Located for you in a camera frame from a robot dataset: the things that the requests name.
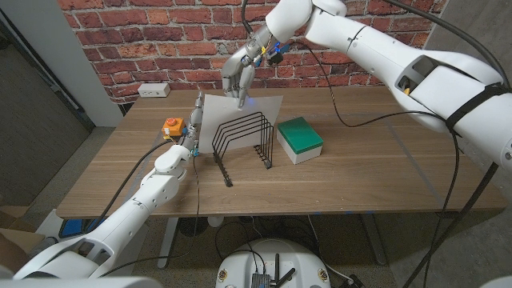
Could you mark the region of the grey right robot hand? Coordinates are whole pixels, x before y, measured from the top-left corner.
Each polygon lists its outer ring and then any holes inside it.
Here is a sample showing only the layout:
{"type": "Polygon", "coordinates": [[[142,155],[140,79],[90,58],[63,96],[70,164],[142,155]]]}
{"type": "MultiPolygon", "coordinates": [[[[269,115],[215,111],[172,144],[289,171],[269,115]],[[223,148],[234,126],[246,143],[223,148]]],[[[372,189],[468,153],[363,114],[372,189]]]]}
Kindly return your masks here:
{"type": "Polygon", "coordinates": [[[273,42],[272,33],[266,24],[261,26],[250,40],[230,56],[222,67],[222,89],[227,97],[236,98],[241,109],[248,95],[254,76],[254,61],[262,57],[262,48],[273,42]]]}

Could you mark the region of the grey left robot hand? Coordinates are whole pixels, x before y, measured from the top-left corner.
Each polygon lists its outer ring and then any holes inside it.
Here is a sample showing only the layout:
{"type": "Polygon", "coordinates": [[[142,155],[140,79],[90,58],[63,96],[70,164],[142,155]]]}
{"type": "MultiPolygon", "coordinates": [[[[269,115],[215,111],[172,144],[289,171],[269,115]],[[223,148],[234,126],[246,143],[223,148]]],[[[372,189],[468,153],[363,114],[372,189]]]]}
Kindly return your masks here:
{"type": "Polygon", "coordinates": [[[187,124],[187,132],[182,137],[181,145],[192,150],[198,144],[200,129],[202,124],[203,107],[205,94],[203,91],[198,92],[195,100],[195,107],[192,110],[187,124]]]}

